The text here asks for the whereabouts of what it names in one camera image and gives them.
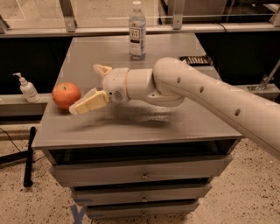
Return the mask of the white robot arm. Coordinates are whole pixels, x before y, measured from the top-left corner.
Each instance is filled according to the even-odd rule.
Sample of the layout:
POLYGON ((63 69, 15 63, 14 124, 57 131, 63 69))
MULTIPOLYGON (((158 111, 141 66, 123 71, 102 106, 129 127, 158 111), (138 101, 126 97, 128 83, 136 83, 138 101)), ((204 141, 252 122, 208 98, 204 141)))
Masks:
POLYGON ((109 102, 141 100, 151 105, 176 107, 189 98, 255 142, 280 157, 280 105, 246 90, 216 80, 186 62, 162 58, 145 69, 94 65, 102 89, 90 89, 69 112, 84 114, 109 102))

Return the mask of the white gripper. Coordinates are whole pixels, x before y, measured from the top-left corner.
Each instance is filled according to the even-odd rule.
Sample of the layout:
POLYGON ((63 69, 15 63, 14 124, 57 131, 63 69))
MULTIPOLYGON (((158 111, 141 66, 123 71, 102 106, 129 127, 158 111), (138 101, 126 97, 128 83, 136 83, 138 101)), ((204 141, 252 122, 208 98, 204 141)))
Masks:
POLYGON ((69 107, 72 115, 84 114, 88 111, 105 107, 109 101, 113 103, 128 102, 130 99, 126 89, 127 67, 115 68, 95 64, 93 69, 102 80, 103 90, 92 88, 82 98, 69 107))

